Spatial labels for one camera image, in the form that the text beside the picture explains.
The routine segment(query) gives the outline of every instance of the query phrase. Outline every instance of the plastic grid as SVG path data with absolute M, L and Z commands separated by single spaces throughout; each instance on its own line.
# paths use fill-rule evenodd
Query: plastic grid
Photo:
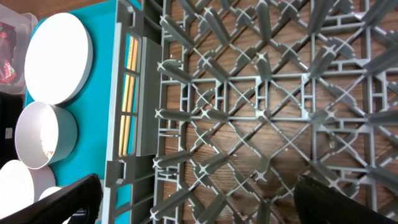
M 398 137 L 386 129 L 385 125 L 398 123 L 398 112 L 390 111 L 397 104 L 397 98 L 389 99 L 389 91 L 398 94 L 398 86 L 394 82 L 388 82 L 387 76 L 398 72 L 395 64 L 398 62 L 398 41 L 397 33 L 394 31 L 386 32 L 377 25 L 381 19 L 393 7 L 397 7 L 397 1 L 379 0 L 370 6 L 369 1 L 363 1 L 363 12 L 353 11 L 353 2 L 350 0 L 337 1 L 314 1 L 314 0 L 293 0 L 273 1 L 259 0 L 257 5 L 246 9 L 234 7 L 237 1 L 219 0 L 222 5 L 219 11 L 206 7 L 210 0 L 201 0 L 193 4 L 190 0 L 178 0 L 184 8 L 184 20 L 176 22 L 171 19 L 170 1 L 164 1 L 164 15 L 161 17 L 160 24 L 162 31 L 162 46 L 164 48 L 163 62 L 159 63 L 158 71 L 162 75 L 161 91 L 161 109 L 156 111 L 156 117 L 160 118 L 159 126 L 159 153 L 154 159 L 155 167 L 155 206 L 151 209 L 151 218 L 153 220 L 165 220 L 179 222 L 182 219 L 182 205 L 187 200 L 192 205 L 192 216 L 198 223 L 213 222 L 220 212 L 226 207 L 230 212 L 234 222 L 243 223 L 256 221 L 258 223 L 283 222 L 275 214 L 271 205 L 279 198 L 284 198 L 293 194 L 294 183 L 284 181 L 284 177 L 273 168 L 270 161 L 281 153 L 286 147 L 297 151 L 302 159 L 310 166 L 304 174 L 315 176 L 324 184 L 338 189 L 341 193 L 350 198 L 354 198 L 359 192 L 359 186 L 366 186 L 366 196 L 368 206 L 383 215 L 392 217 L 397 210 L 396 201 L 393 200 L 385 207 L 378 209 L 376 182 L 385 185 L 395 194 L 398 191 L 397 174 L 383 168 L 388 163 L 397 158 L 397 151 L 393 148 L 388 153 L 375 159 L 374 135 L 379 133 L 383 135 L 394 146 L 398 143 Z M 311 4 L 312 13 L 309 23 L 300 18 L 299 11 L 305 4 Z M 278 8 L 280 17 L 273 27 L 270 23 L 269 7 Z M 223 14 L 231 13 L 236 17 L 236 26 L 232 33 L 228 33 L 220 17 Z M 258 26 L 254 23 L 254 18 L 258 17 Z M 188 35 L 192 22 L 198 19 L 200 22 L 198 35 L 194 38 Z M 273 39 L 275 35 L 289 21 L 294 21 L 298 26 L 307 31 L 302 40 L 297 41 L 291 47 Z M 244 28 L 251 29 L 261 37 L 261 41 L 245 50 L 235 47 L 233 40 Z M 354 30 L 354 34 L 347 40 L 341 40 L 337 37 L 327 37 L 326 34 L 342 33 L 347 30 Z M 207 33 L 213 32 L 220 40 L 221 45 L 214 50 L 200 52 L 196 46 Z M 363 38 L 362 55 L 355 55 L 351 44 L 358 38 Z M 316 54 L 315 39 L 321 40 L 324 46 Z M 372 59 L 371 39 L 377 41 L 387 48 L 385 52 Z M 180 42 L 182 47 L 182 60 L 169 59 L 169 44 L 171 42 Z M 298 51 L 307 43 L 311 44 L 311 66 L 306 66 L 301 62 Z M 280 52 L 281 58 L 273 68 L 270 66 L 267 53 L 259 54 L 258 51 L 265 45 L 270 45 L 276 51 Z M 226 71 L 215 60 L 216 56 L 225 48 L 231 47 L 239 53 L 239 57 L 231 71 Z M 200 56 L 196 72 L 191 76 L 188 74 L 188 55 L 195 52 Z M 337 60 L 338 56 L 344 56 L 344 60 Z M 296 74 L 276 74 L 286 63 L 291 62 L 297 66 L 302 73 Z M 247 65 L 251 64 L 257 71 L 245 77 L 236 75 Z M 356 69 L 345 70 L 346 66 L 355 66 Z M 335 68 L 335 71 L 329 71 L 328 68 Z M 200 78 L 204 71 L 213 75 L 213 78 Z M 325 77 L 348 77 L 354 78 L 353 84 L 348 88 L 342 88 L 338 85 L 328 83 Z M 276 80 L 282 79 L 300 79 L 300 84 L 293 90 L 288 91 L 279 85 Z M 236 82 L 253 81 L 255 86 L 241 92 L 236 88 Z M 201 91 L 199 83 L 214 83 L 215 87 L 207 91 Z M 311 83 L 312 93 L 305 93 L 305 87 Z M 350 93 L 359 83 L 363 84 L 364 106 L 361 109 L 356 99 Z M 317 98 L 315 96 L 316 84 L 322 86 L 329 92 L 334 100 L 322 110 L 316 110 Z M 180 85 L 180 109 L 165 109 L 167 86 Z M 265 94 L 262 95 L 260 89 L 266 87 Z M 270 94 L 267 91 L 270 86 L 276 87 L 285 98 L 279 105 L 268 110 Z M 235 91 L 239 99 L 232 108 L 229 107 L 228 91 Z M 259 102 L 265 100 L 266 109 L 259 109 Z M 312 108 L 309 110 L 304 106 L 305 100 L 312 101 Z M 292 102 L 301 110 L 301 115 L 292 117 L 275 117 L 288 102 Z M 347 106 L 355 115 L 355 118 L 337 117 L 333 111 L 333 106 L 342 103 Z M 256 111 L 255 116 L 235 116 L 235 112 L 244 104 L 249 104 Z M 203 130 L 197 125 L 197 121 L 211 121 L 215 125 L 213 128 Z M 255 121 L 257 126 L 243 134 L 233 121 Z M 278 121 L 290 121 L 305 123 L 305 125 L 292 138 L 288 137 L 283 130 L 275 125 Z M 195 127 L 198 140 L 192 148 L 185 148 L 187 125 Z M 266 157 L 252 142 L 251 138 L 265 125 L 270 124 L 285 140 L 286 144 L 276 150 L 271 156 Z M 359 123 L 358 127 L 351 128 L 348 124 Z M 238 142 L 228 153 L 223 153 L 219 147 L 212 141 L 212 137 L 223 125 L 229 125 L 233 128 Z M 303 149 L 299 148 L 295 139 L 297 139 L 306 129 L 312 128 L 312 148 L 311 156 L 307 156 Z M 334 142 L 334 146 L 325 154 L 318 155 L 317 133 L 327 133 Z M 342 138 L 338 133 L 345 133 L 347 137 Z M 363 134 L 365 140 L 366 159 L 353 149 L 351 143 L 354 142 L 359 134 Z M 164 155 L 164 137 L 178 138 L 178 152 Z M 212 147 L 217 153 L 215 156 L 202 163 L 197 163 L 193 159 L 193 154 L 206 144 Z M 259 163 L 248 177 L 243 176 L 237 168 L 230 162 L 230 157 L 239 150 L 241 146 L 246 146 L 256 153 L 259 157 Z M 361 168 L 345 166 L 327 166 L 323 162 L 341 152 L 348 152 L 352 159 L 361 164 Z M 194 167 L 194 174 L 197 181 L 188 186 L 184 181 L 184 163 L 189 162 Z M 233 172 L 236 180 L 236 188 L 224 194 L 210 180 L 209 175 L 213 174 L 223 165 L 227 165 Z M 356 178 L 349 177 L 351 172 L 360 173 Z M 248 180 L 255 178 L 256 181 L 267 181 L 267 176 L 273 173 L 278 177 L 284 186 L 284 190 L 279 192 L 273 198 L 264 200 L 260 194 L 248 184 Z M 163 182 L 177 183 L 177 192 L 169 198 L 162 200 L 161 188 Z M 339 183 L 348 183 L 348 186 L 340 188 Z M 200 203 L 199 199 L 193 193 L 193 190 L 199 185 L 211 188 L 216 197 L 206 208 Z M 257 211 L 242 217 L 227 201 L 238 189 L 243 189 L 248 194 L 253 195 L 258 201 Z

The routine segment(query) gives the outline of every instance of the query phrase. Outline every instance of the gray plastic dish rack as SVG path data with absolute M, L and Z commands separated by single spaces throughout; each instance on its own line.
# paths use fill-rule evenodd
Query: gray plastic dish rack
M 398 210 L 397 200 L 393 200 L 382 208 L 377 207 L 376 183 L 389 188 L 398 194 L 398 175 L 384 168 L 388 163 L 397 159 L 398 151 L 383 154 L 375 159 L 374 134 L 379 133 L 393 145 L 398 144 L 398 136 L 385 128 L 387 125 L 398 124 L 398 111 L 390 111 L 398 104 L 395 97 L 388 100 L 388 91 L 398 94 L 398 84 L 388 82 L 387 76 L 397 73 L 398 67 L 398 33 L 386 32 L 378 24 L 391 10 L 398 7 L 398 1 L 378 0 L 372 6 L 369 0 L 364 0 L 362 12 L 354 12 L 351 0 L 314 1 L 293 0 L 275 1 L 258 0 L 256 5 L 246 9 L 234 7 L 230 0 L 218 0 L 221 5 L 219 11 L 207 7 L 210 0 L 199 0 L 193 4 L 191 0 L 178 0 L 184 9 L 184 20 L 174 21 L 169 15 L 171 12 L 171 0 L 158 3 L 155 0 L 142 1 L 142 11 L 135 8 L 126 0 L 117 1 L 117 21 L 114 38 L 114 60 L 111 83 L 111 102 L 109 109 L 109 134 L 106 153 L 106 174 L 104 188 L 103 223 L 114 223 L 120 214 L 129 212 L 130 223 L 158 223 L 182 221 L 183 203 L 189 202 L 192 206 L 192 217 L 197 223 L 212 223 L 220 212 L 227 208 L 231 212 L 231 219 L 235 223 L 283 223 L 275 214 L 271 205 L 278 199 L 292 195 L 294 183 L 284 181 L 270 161 L 286 147 L 297 151 L 310 168 L 303 174 L 308 174 L 334 187 L 347 197 L 353 198 L 359 192 L 360 185 L 366 186 L 367 205 L 387 217 L 392 217 Z M 299 10 L 305 5 L 311 5 L 310 20 L 308 23 L 301 20 Z M 275 7 L 280 12 L 277 23 L 272 27 L 269 8 Z M 232 33 L 228 33 L 220 17 L 230 13 L 236 17 L 236 25 Z M 190 25 L 197 19 L 200 21 L 198 34 L 195 37 L 189 35 Z M 277 42 L 273 37 L 289 22 L 294 21 L 297 26 L 307 31 L 302 40 L 291 47 Z M 232 40 L 243 28 L 251 29 L 261 40 L 240 50 L 235 47 Z M 326 37 L 326 34 L 339 34 L 347 30 L 354 30 L 354 34 L 347 40 L 337 37 Z M 196 46 L 209 32 L 214 33 L 220 41 L 216 49 L 200 52 Z M 140 43 L 139 68 L 132 71 L 125 68 L 126 34 L 134 36 Z M 356 57 L 351 44 L 357 38 L 363 38 L 362 55 Z M 321 40 L 323 47 L 316 54 L 315 39 Z M 385 46 L 387 50 L 372 59 L 371 39 Z M 169 59 L 169 45 L 171 42 L 179 42 L 182 45 L 182 60 Z M 310 43 L 312 63 L 306 66 L 301 62 L 298 51 Z M 267 53 L 258 53 L 265 45 L 270 45 L 280 52 L 281 57 L 275 67 L 270 66 Z M 239 53 L 239 57 L 231 71 L 226 71 L 215 60 L 223 48 L 231 47 Z M 195 52 L 200 56 L 197 70 L 193 75 L 188 74 L 188 55 Z M 343 55 L 345 60 L 336 60 Z M 287 63 L 297 66 L 302 73 L 277 74 Z M 247 64 L 251 64 L 257 73 L 245 77 L 236 75 Z M 345 70 L 346 66 L 355 66 L 356 69 Z M 200 78 L 202 72 L 208 72 L 212 78 Z M 123 76 L 132 75 L 138 79 L 139 88 L 136 91 L 138 98 L 136 108 L 132 113 L 122 112 Z M 348 88 L 328 83 L 325 77 L 348 77 L 355 80 Z M 278 85 L 275 80 L 298 78 L 300 84 L 288 91 Z M 252 81 L 255 85 L 240 92 L 236 88 L 236 82 Z M 357 84 L 363 82 L 363 96 L 365 101 L 362 110 L 356 99 L 350 94 Z M 214 88 L 201 91 L 198 83 L 212 83 Z M 305 87 L 312 83 L 312 93 L 305 93 Z M 316 110 L 317 98 L 315 96 L 315 84 L 319 84 L 334 97 L 334 100 L 322 110 Z M 181 87 L 180 109 L 166 109 L 167 87 L 178 85 Z M 285 98 L 274 110 L 268 110 L 270 94 L 267 91 L 270 86 L 275 86 Z M 265 94 L 259 91 L 265 87 Z M 232 89 L 238 93 L 239 98 L 232 108 L 229 107 L 228 91 Z M 266 108 L 259 109 L 259 102 L 264 100 Z M 305 100 L 312 101 L 312 108 L 306 109 Z M 301 110 L 301 116 L 274 117 L 288 102 L 292 102 Z M 332 107 L 337 103 L 347 106 L 357 117 L 339 118 L 335 116 Z M 256 115 L 236 116 L 235 112 L 244 104 L 254 108 Z M 120 117 L 122 115 L 135 118 L 134 125 L 134 151 L 132 154 L 119 157 L 119 130 Z M 214 128 L 202 130 L 196 124 L 197 121 L 214 122 Z M 258 125 L 243 134 L 232 121 L 253 121 Z M 278 121 L 291 121 L 304 123 L 305 125 L 292 138 L 287 137 L 275 123 Z M 360 123 L 357 128 L 347 126 L 348 123 Z M 192 148 L 185 147 L 186 128 L 191 124 L 195 127 L 198 140 Z M 266 157 L 252 142 L 251 138 L 265 124 L 270 124 L 285 140 L 286 145 L 276 150 L 271 156 Z M 212 141 L 213 135 L 222 125 L 229 125 L 236 134 L 237 143 L 228 153 L 223 153 Z M 311 153 L 309 157 L 295 143 L 307 128 L 312 127 Z M 178 138 L 178 152 L 165 155 L 165 137 L 170 137 L 168 132 L 178 132 L 172 137 Z M 327 133 L 336 142 L 324 155 L 317 156 L 317 133 Z M 346 133 L 347 137 L 341 138 L 337 133 Z M 359 134 L 365 136 L 366 159 L 353 149 L 351 143 Z M 193 159 L 197 149 L 206 144 L 215 150 L 215 156 L 202 163 Z M 229 161 L 229 158 L 246 146 L 259 158 L 259 163 L 248 177 L 243 176 Z M 327 166 L 323 162 L 332 155 L 342 151 L 348 152 L 353 159 L 361 164 L 362 168 L 344 166 Z M 194 167 L 194 175 L 197 181 L 188 186 L 184 181 L 184 164 L 189 162 Z M 224 194 L 218 190 L 208 177 L 221 166 L 227 165 L 233 172 L 237 187 Z M 350 172 L 357 172 L 359 178 L 349 177 Z M 267 177 L 273 173 L 284 186 L 284 190 L 274 198 L 264 200 L 253 187 L 248 184 L 248 179 L 267 181 Z M 163 183 L 177 183 L 176 193 L 163 200 Z M 348 187 L 340 188 L 339 183 L 349 183 Z M 131 184 L 130 201 L 116 208 L 116 194 L 118 188 Z M 209 206 L 204 207 L 193 190 L 202 185 L 210 188 L 216 194 Z M 234 191 L 242 188 L 248 194 L 253 195 L 258 201 L 258 209 L 245 217 L 242 217 L 231 206 L 227 198 Z

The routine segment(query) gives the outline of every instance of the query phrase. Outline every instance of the red object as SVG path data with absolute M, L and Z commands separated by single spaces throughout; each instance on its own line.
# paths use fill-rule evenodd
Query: red object
M 15 27 L 0 22 L 0 83 L 10 83 L 17 76 L 11 66 L 17 44 Z

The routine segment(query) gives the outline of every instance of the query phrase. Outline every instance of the white label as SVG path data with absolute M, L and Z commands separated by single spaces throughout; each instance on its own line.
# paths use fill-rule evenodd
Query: white label
M 12 138 L 12 128 L 6 128 L 6 139 Z

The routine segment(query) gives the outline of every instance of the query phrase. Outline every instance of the turquoise surface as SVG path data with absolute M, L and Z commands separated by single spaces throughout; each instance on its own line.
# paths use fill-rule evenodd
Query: turquoise surface
M 131 2 L 141 9 L 138 1 Z M 67 158 L 50 165 L 57 185 L 68 185 L 90 173 L 98 174 L 100 179 L 105 178 L 116 1 L 103 2 L 70 13 L 77 16 L 90 33 L 94 58 L 90 76 L 83 89 L 74 99 L 59 105 L 74 115 L 78 124 L 78 140 Z M 31 102 L 33 99 L 27 91 L 25 105 Z M 129 142 L 132 142 L 132 136 L 131 131 Z M 118 190 L 117 206 L 126 198 L 130 198 L 130 190 Z M 127 223 L 127 219 L 128 213 L 125 213 L 118 217 L 116 223 Z

